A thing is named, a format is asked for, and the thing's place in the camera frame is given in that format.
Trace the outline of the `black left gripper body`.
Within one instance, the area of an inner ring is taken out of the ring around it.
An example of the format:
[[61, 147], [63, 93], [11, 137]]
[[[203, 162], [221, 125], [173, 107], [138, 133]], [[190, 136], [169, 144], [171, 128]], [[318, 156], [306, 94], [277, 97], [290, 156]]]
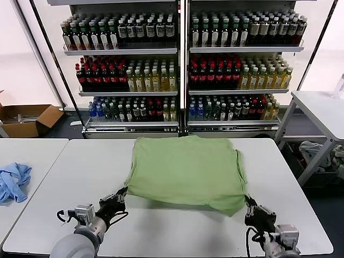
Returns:
[[100, 199], [99, 210], [95, 213], [96, 217], [101, 218], [105, 223], [110, 223], [116, 213], [124, 212], [126, 209], [125, 202], [117, 199]]

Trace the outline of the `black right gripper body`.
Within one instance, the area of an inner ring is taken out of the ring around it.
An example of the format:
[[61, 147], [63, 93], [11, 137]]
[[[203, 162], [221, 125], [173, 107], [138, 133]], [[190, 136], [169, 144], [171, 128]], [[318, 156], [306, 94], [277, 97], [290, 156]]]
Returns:
[[245, 225], [254, 227], [258, 232], [275, 232], [276, 213], [264, 210], [249, 211], [245, 215]]

